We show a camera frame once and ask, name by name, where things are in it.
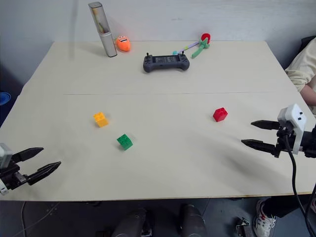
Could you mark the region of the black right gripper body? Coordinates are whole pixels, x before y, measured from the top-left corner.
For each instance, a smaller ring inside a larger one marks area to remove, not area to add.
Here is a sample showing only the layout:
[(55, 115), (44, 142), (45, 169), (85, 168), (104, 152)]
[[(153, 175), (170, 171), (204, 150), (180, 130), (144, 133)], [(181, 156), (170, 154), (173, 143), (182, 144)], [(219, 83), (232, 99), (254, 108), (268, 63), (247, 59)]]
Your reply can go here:
[(286, 122), (284, 126), (280, 126), (277, 131), (277, 143), (275, 146), (274, 157), (279, 158), (280, 152), (293, 151), (296, 135), (294, 134), (293, 124)]

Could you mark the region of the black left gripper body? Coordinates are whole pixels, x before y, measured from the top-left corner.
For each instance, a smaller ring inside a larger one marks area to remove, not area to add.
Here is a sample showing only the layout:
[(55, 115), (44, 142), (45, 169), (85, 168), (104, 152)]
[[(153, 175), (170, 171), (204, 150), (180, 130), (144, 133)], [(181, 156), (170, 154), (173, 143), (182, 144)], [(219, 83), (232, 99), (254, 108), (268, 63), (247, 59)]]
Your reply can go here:
[(11, 163), (7, 168), (0, 170), (1, 191), (14, 190), (28, 182), (28, 176), (22, 175), (19, 170), (20, 167), (15, 163)]

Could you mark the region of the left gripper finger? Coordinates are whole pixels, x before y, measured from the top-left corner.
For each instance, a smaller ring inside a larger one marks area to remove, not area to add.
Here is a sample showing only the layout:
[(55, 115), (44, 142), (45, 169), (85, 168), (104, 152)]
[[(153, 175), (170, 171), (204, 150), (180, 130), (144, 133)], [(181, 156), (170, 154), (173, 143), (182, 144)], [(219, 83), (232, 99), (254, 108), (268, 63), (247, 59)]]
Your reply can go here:
[(29, 185), (33, 185), (39, 182), (40, 180), (44, 179), (45, 177), (49, 176), (52, 172), (54, 172), (60, 164), (61, 162), (58, 161), (41, 167), (34, 174), (28, 176), (27, 183)]
[(11, 160), (14, 161), (15, 163), (26, 161), (26, 160), (31, 159), (34, 156), (36, 156), (42, 150), (44, 150), (44, 148), (42, 148), (42, 147), (28, 148), (26, 150), (23, 150), (21, 152), (14, 154), (11, 157)]

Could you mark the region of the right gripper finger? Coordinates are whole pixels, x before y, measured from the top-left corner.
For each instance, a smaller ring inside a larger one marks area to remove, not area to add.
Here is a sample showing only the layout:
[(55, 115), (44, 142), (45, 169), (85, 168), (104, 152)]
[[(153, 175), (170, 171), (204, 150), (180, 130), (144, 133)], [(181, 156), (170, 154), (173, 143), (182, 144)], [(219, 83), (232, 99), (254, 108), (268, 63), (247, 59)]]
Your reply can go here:
[(276, 151), (275, 145), (267, 144), (267, 143), (264, 143), (263, 141), (254, 140), (254, 139), (244, 139), (244, 140), (241, 140), (241, 142), (252, 149), (266, 152), (273, 156), (275, 155), (275, 151)]
[(278, 121), (270, 121), (270, 120), (253, 121), (251, 125), (261, 128), (261, 129), (266, 129), (266, 130), (279, 130), (280, 128), (280, 124)]

